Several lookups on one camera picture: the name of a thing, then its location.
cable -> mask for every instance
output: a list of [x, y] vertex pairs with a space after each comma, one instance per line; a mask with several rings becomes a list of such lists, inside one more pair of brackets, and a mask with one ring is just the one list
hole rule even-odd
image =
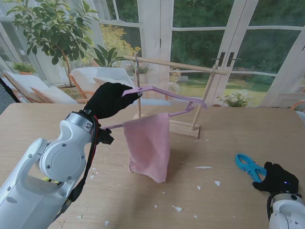
[[91, 118], [93, 122], [93, 134], [92, 134], [91, 147], [88, 155], [87, 165], [85, 168], [84, 176], [82, 177], [80, 182], [76, 185], [76, 187], [72, 190], [72, 192], [68, 197], [68, 199], [72, 202], [76, 201], [82, 192], [82, 189], [86, 183], [86, 179], [95, 155], [97, 139], [98, 139], [99, 121], [96, 116], [91, 116]]
[[268, 220], [270, 220], [270, 217], [271, 217], [271, 201], [272, 201], [273, 197], [275, 197], [276, 195], [281, 194], [281, 193], [282, 192], [275, 192], [275, 193], [272, 193], [268, 197], [268, 200], [267, 200], [267, 215], [268, 215]]

wooden drying rack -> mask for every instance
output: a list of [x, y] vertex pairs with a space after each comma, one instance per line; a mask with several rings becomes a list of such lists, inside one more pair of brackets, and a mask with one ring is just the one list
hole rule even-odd
[[[215, 74], [220, 74], [220, 75], [227, 75], [227, 71], [223, 70], [218, 70], [218, 65], [215, 64], [213, 68], [205, 68], [205, 67], [200, 67], [200, 66], [194, 66], [194, 65], [189, 65], [189, 64], [183, 64], [183, 63], [174, 63], [174, 62], [168, 62], [168, 61], [162, 61], [162, 60], [156, 60], [156, 59], [149, 59], [149, 58], [143, 58], [143, 57], [137, 57], [137, 56], [124, 56], [125, 59], [134, 61], [135, 62], [135, 80], [136, 80], [136, 85], [137, 87], [140, 87], [140, 78], [139, 78], [139, 61], [141, 62], [146, 62], [146, 63], [154, 63], [154, 64], [159, 64], [159, 65], [165, 65], [165, 66], [170, 66], [170, 67], [176, 67], [176, 68], [184, 68], [184, 69], [189, 69], [189, 70], [196, 70], [204, 73], [210, 73], [209, 80], [206, 85], [206, 90], [204, 95], [202, 96], [202, 100], [205, 101], [213, 78]], [[184, 122], [178, 122], [174, 120], [170, 120], [170, 131], [182, 135], [187, 135], [195, 138], [199, 138], [200, 136], [200, 126], [197, 125], [197, 120], [199, 117], [199, 114], [201, 112], [202, 105], [199, 105], [197, 108], [196, 115], [194, 117], [193, 123], [184, 123]], [[141, 101], [140, 99], [138, 100], [138, 114], [135, 116], [136, 118], [142, 117], [141, 115]]]

blue clip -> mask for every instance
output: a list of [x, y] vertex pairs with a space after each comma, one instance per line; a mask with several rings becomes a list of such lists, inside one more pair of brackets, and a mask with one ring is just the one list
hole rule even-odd
[[259, 166], [256, 162], [254, 162], [249, 156], [245, 154], [237, 154], [235, 157], [235, 163], [241, 170], [249, 174], [254, 182], [262, 182], [258, 174], [262, 174], [264, 176], [266, 176], [267, 174], [267, 170], [265, 168]]

pink towel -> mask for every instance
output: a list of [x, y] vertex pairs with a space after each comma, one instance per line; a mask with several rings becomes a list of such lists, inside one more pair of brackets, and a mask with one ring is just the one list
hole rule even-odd
[[165, 182], [170, 158], [169, 116], [159, 113], [123, 123], [129, 148], [129, 171]]

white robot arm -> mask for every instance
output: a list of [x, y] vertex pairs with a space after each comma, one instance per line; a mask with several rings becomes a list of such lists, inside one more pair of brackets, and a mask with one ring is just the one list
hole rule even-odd
[[273, 202], [271, 207], [267, 204], [269, 229], [305, 229], [305, 206], [300, 195], [281, 193], [269, 200]]
[[[46, 229], [70, 205], [67, 198], [86, 166], [84, 147], [92, 140], [93, 123], [80, 113], [70, 113], [60, 129], [53, 141], [35, 140], [2, 185], [1, 229]], [[59, 183], [30, 176], [34, 164]]]

